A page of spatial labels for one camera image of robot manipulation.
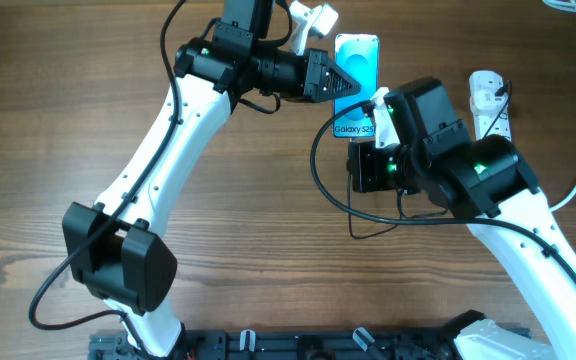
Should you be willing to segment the white power strip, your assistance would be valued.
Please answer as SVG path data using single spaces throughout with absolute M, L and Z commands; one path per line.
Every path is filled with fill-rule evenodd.
M 508 86 L 503 77 L 490 70 L 475 71 L 469 77 L 469 87 L 476 139 L 500 135 L 512 140 L 507 109 Z

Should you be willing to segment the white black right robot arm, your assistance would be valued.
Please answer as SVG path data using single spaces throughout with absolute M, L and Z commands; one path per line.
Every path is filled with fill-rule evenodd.
M 443 84 L 380 88 L 362 107 L 388 138 L 351 146 L 356 192 L 424 192 L 506 270 L 559 359 L 576 359 L 576 253 L 535 172 L 507 138 L 472 140 Z

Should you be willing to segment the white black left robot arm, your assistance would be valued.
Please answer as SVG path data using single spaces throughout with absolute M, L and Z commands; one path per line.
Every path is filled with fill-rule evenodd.
M 168 293 L 177 260 L 163 238 L 194 165 L 248 92 L 322 103 L 359 83 L 307 42 L 337 21 L 328 4 L 284 4 L 288 30 L 269 39 L 274 3 L 228 1 L 205 31 L 168 62 L 169 90 L 146 137 L 92 206 L 71 205 L 62 222 L 74 279 L 118 315 L 142 359 L 172 359 L 185 338 Z

